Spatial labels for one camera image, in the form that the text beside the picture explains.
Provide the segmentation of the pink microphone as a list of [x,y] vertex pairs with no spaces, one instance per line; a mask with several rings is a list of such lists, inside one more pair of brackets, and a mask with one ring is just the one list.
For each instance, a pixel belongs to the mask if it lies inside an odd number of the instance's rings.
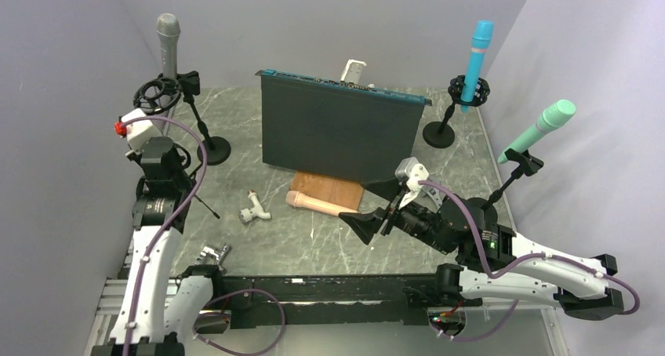
[[289,191],[286,195],[285,201],[294,208],[310,209],[331,216],[338,216],[341,213],[358,213],[358,210],[349,209],[341,205],[325,202],[321,199],[312,198],[299,191]]

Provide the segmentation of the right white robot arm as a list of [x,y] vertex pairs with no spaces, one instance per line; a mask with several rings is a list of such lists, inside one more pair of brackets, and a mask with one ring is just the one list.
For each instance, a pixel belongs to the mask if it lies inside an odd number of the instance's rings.
[[340,213],[369,244],[397,228],[454,263],[435,272],[431,295],[440,305],[485,297],[541,302],[569,317],[602,321],[627,315],[614,256],[572,256],[489,223],[481,207],[430,180],[393,183],[390,203],[371,213]]

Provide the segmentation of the grey microphone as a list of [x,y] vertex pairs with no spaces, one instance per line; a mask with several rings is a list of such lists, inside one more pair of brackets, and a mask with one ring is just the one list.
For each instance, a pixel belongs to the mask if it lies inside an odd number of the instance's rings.
[[166,78],[176,79],[180,23],[175,15],[162,13],[158,16],[156,31],[160,41],[162,75]]

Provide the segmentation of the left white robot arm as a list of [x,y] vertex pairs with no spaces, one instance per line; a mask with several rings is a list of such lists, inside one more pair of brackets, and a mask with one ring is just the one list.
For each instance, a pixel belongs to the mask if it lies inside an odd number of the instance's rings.
[[225,287],[213,265],[194,265],[167,297],[170,269],[195,191],[177,145],[168,137],[150,138],[135,153],[146,191],[133,206],[133,258],[117,320],[105,344],[93,355],[183,355],[184,341],[204,307],[222,304]]

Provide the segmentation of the black tripod shock-mount stand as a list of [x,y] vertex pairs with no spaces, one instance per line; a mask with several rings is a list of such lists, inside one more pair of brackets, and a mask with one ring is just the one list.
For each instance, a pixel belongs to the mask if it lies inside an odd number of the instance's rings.
[[[136,91],[133,102],[134,107],[144,111],[147,116],[157,116],[168,112],[183,98],[180,84],[176,79],[159,77],[141,86]],[[174,143],[186,172],[192,162],[191,154],[180,144]],[[139,165],[138,154],[132,152],[128,159]],[[173,223],[184,222],[190,207],[189,202],[192,198],[197,197],[194,189],[197,183],[195,175],[206,163],[207,155],[204,152],[203,162],[200,161],[191,173],[186,172],[191,179],[190,187],[147,187],[145,178],[142,176],[136,187],[136,204],[144,207],[143,218],[156,217],[158,213],[167,218],[173,213],[178,213]]]

